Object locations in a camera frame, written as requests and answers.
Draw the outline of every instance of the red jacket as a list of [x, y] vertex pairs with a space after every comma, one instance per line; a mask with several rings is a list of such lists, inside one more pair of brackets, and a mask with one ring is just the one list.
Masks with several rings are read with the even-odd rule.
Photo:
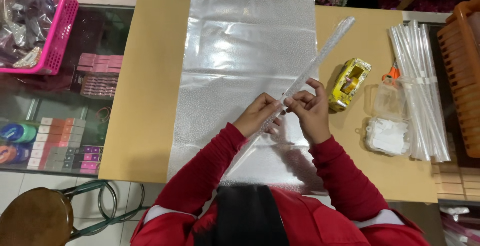
[[[133, 233], [131, 246], [193, 246], [192, 231], [208, 228], [216, 220], [215, 200], [201, 218], [193, 215], [201, 214], [203, 205], [211, 199], [212, 191], [245, 143], [246, 138], [228, 123], [172, 177], [153, 204], [181, 213], [161, 214], [144, 224], [146, 211]], [[363, 222], [389, 209], [383, 196], [333, 137], [316, 145], [310, 153], [336, 210], [315, 198], [271, 188], [290, 245], [429, 245], [422, 231], [398, 212], [395, 214], [404, 225], [380, 223], [358, 228], [352, 221]]]

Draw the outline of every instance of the brown cardboard sheet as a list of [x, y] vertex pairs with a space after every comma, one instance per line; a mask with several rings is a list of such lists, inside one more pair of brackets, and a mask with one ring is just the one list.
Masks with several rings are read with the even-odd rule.
[[[137, 0], [99, 178], [166, 181], [189, 3]], [[332, 134], [385, 199], [437, 202], [429, 162], [377, 155], [363, 144], [378, 83], [394, 60], [387, 28], [402, 22], [401, 11], [327, 6], [316, 6], [315, 10], [319, 48], [342, 18], [357, 19], [320, 67], [320, 81], [327, 90], [348, 59], [358, 57], [372, 65], [350, 106], [330, 114]]]

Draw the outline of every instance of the orange plastic basket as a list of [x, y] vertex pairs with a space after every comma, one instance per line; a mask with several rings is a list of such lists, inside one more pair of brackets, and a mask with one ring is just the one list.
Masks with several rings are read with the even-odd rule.
[[467, 17], [480, 12], [480, 0], [455, 6], [438, 33], [466, 153], [480, 158], [480, 55]]

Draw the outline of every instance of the white sleeve stripe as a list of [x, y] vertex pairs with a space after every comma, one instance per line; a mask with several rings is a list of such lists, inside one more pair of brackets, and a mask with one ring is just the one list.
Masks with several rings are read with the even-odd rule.
[[165, 213], [171, 213], [171, 212], [191, 215], [193, 218], [195, 218], [195, 220], [198, 219], [198, 217], [195, 216], [194, 214], [181, 212], [181, 211], [176, 211], [176, 210], [161, 207], [159, 205], [155, 205], [155, 206], [151, 207], [150, 210], [147, 212], [147, 215], [145, 215], [145, 218], [143, 219], [143, 224], [145, 225], [148, 221], [153, 220], [153, 219], [155, 219], [155, 218], [157, 218], [160, 215], [163, 215]]
[[374, 218], [371, 218], [366, 221], [352, 221], [358, 228], [363, 228], [371, 225], [380, 225], [380, 224], [392, 224], [392, 225], [405, 225], [402, 220], [395, 214], [395, 212], [382, 209], [380, 213]]

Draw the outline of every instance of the cellophane sheet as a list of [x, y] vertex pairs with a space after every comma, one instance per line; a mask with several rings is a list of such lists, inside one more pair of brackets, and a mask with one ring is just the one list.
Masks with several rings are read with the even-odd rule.
[[[259, 94], [279, 99], [316, 51], [314, 0], [190, 0], [168, 179]], [[280, 119], [221, 185], [323, 192], [298, 118]]]

